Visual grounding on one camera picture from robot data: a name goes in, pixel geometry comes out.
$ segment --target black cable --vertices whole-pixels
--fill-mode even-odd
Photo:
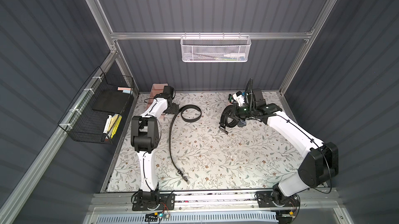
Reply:
[[[197,118],[193,118],[193,119],[184,118],[184,117],[183,117],[183,112],[184,112],[185,110],[191,109],[191,108],[197,110],[197,111],[199,112],[199,116],[198,116]],[[184,173],[182,172],[181,169],[177,168],[177,166],[176,166],[176,164],[174,163],[173,158],[172,158],[172,148],[171,148],[171,143],[172,143],[172,128],[173,128],[173,123],[174,123],[176,117],[179,115],[179,113],[180,113],[180,115],[182,116],[182,119],[183,119],[184,122],[192,123],[192,122],[198,121],[198,120],[201,118],[201,116],[202,116],[202,111],[201,111],[201,109],[200,109],[199,107],[197,107],[197,106],[195,106],[195,105],[185,105],[185,106],[181,107],[181,108],[179,109],[179,111],[177,112],[177,114],[175,114],[175,116],[173,116],[173,119],[172,119],[172,121],[171,121],[171,123],[170,123],[170,128],[169,128],[169,155],[170,155],[170,159],[172,160],[173,166],[177,169],[177,173],[178,173],[180,176],[182,176],[182,178],[183,178],[183,180],[184,180],[185,182],[189,183],[187,177],[184,176]]]
[[[138,193],[138,191],[135,192],[135,193],[132,195],[132,198],[130,198],[130,202],[131,202],[132,204],[134,204],[134,203],[133,203],[133,197],[134,197],[135,195],[137,195],[137,193]]]
[[[144,154],[143,154],[143,174],[144,174],[144,181],[146,182],[147,187],[152,191],[152,189],[150,188],[150,186],[149,186],[148,183],[147,183],[146,171],[145,171],[145,169],[144,169],[144,155],[145,155],[146,153],[148,153],[148,152],[144,152]]]
[[[314,143],[314,144],[317,146],[317,150],[322,154],[324,160],[326,161],[326,165],[327,165],[327,169],[328,169],[328,174],[329,174],[329,176],[330,176],[330,183],[331,183],[331,172],[330,172],[330,167],[328,166],[328,162],[327,162],[326,156],[325,156],[325,155],[323,154],[323,152],[320,150],[320,146],[318,146],[318,145],[316,144],[316,142],[314,141],[314,139],[310,138],[310,137],[309,137],[308,135],[306,135],[306,133],[304,133],[300,128],[298,128],[296,125],[294,125],[293,123],[291,123],[290,120],[287,120],[286,118],[284,118],[284,117],[282,117],[282,116],[280,116],[280,115],[277,115],[277,114],[276,114],[276,116],[281,117],[282,119],[284,119],[285,121],[287,121],[287,123],[290,123],[290,124],[292,124],[293,126],[295,126],[295,127],[296,127],[300,132],[302,132],[308,139],[310,139],[310,141],[311,141],[312,143]],[[332,185],[330,186],[330,191],[329,191],[328,193],[323,192],[323,191],[320,191],[320,190],[317,190],[317,191],[322,192],[323,194],[330,194],[331,191],[332,191]]]
[[[150,115],[150,114],[146,114],[146,116],[151,116],[151,117],[154,117],[155,118],[155,116],[154,115]],[[162,125],[161,125],[161,122],[159,122],[159,120],[158,120],[158,118],[155,118],[156,119],[156,121],[158,122],[158,124],[159,124],[159,140],[161,140],[161,138],[162,138]]]
[[[144,103],[149,104],[149,102],[146,102],[146,100],[150,100],[150,99],[154,99],[154,98],[146,98],[144,101]]]
[[[151,107],[151,110],[150,110],[150,112],[152,111],[152,109],[154,108],[154,106],[158,103],[158,100],[156,99],[156,98],[153,98],[153,99],[155,99],[156,100],[156,102],[155,102],[155,104]]]

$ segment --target black bracket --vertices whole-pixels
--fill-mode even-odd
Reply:
[[[229,134],[229,132],[228,131],[226,131],[226,127],[225,127],[226,125],[224,125],[224,126],[222,126],[222,124],[220,124],[220,126],[219,126],[219,130],[221,130],[222,132],[224,132],[225,134]]]
[[[257,199],[258,206],[260,208],[274,208],[274,207],[298,207],[299,198],[297,195],[293,195],[281,202],[279,205],[273,201],[272,191],[257,191],[255,192],[255,198]]]
[[[169,210],[174,209],[175,202],[175,194],[159,194],[159,204],[153,207],[147,207],[146,202],[143,200],[142,195],[140,196],[140,192],[134,197],[132,211],[162,211],[164,209],[164,205],[167,206]]]
[[[178,114],[178,113],[179,113],[179,105],[178,105],[178,104],[175,104],[175,103],[172,103],[172,105],[171,105],[170,107],[168,107],[168,108],[164,111],[164,113],[166,113],[166,114],[173,114],[173,115]]]

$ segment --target floral tabletop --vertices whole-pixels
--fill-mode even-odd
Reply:
[[[256,120],[247,126],[228,128],[229,135],[219,130],[223,109],[229,104],[227,92],[177,93],[173,102],[180,107],[194,104],[201,108],[199,121],[184,122],[179,115],[172,130],[172,156],[177,167],[189,177],[182,180],[169,156],[167,137],[173,115],[160,120],[162,137],[155,150],[156,174],[160,190],[248,189],[270,188],[294,173],[302,162],[297,150],[277,131]],[[140,94],[133,115],[145,111]],[[263,92],[266,102],[281,107],[277,92]],[[189,109],[185,118],[198,112]],[[131,146],[131,129],[127,131],[122,150],[112,173],[107,191],[136,191],[140,187],[140,166]]]

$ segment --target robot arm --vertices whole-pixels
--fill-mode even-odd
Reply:
[[[226,107],[220,119],[222,132],[228,134],[226,127],[244,127],[246,120],[259,120],[281,133],[304,159],[296,173],[273,186],[272,198],[276,205],[284,205],[294,194],[317,187],[338,174],[338,148],[312,136],[276,104],[266,104],[262,91],[252,89],[252,79],[245,92],[230,95],[229,102],[232,105]]]
[[[140,116],[134,116],[131,122],[131,145],[137,152],[141,172],[138,205],[147,208],[159,205],[160,194],[155,173],[154,150],[161,138],[158,118],[162,113],[175,113],[179,109],[177,104],[172,103],[173,92],[173,87],[165,86],[163,92],[154,97],[150,107]]]
[[[273,201],[282,203],[292,195],[314,188],[338,174],[338,148],[323,143],[293,122],[284,112],[268,117],[267,124],[281,133],[304,159],[298,171],[273,187]]]

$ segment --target gray corrugated wall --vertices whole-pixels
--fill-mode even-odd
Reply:
[[[190,63],[182,61],[178,40],[120,40],[122,52],[136,75],[140,91],[168,83],[178,91],[279,89],[302,40],[253,40],[247,62]]]
[[[52,135],[76,92],[108,53],[84,0],[0,0],[0,206]],[[38,187],[28,203],[38,199],[40,192],[66,201],[67,192],[80,208],[67,208],[42,197],[34,212],[24,207],[22,214],[32,222],[46,212],[84,216],[81,211],[86,207],[82,206],[90,196],[81,197],[81,191],[92,193],[97,181],[101,186],[100,171],[107,169],[103,160],[112,157],[111,152],[112,147],[67,140],[57,155],[63,156],[62,161],[51,164],[57,172],[47,171],[39,183],[56,183],[58,191]],[[78,179],[85,173],[87,183],[81,183]],[[72,178],[74,188],[61,186]]]
[[[305,32],[326,0],[99,1],[114,32]],[[245,63],[184,63],[178,41],[120,41],[120,46],[140,91],[153,83],[193,91],[244,88],[250,76],[261,89],[279,89],[298,43],[253,40]]]
[[[287,90],[300,125],[338,145],[333,185],[355,223],[399,214],[399,0],[339,0]]]
[[[325,0],[100,0],[114,32],[304,32]]]

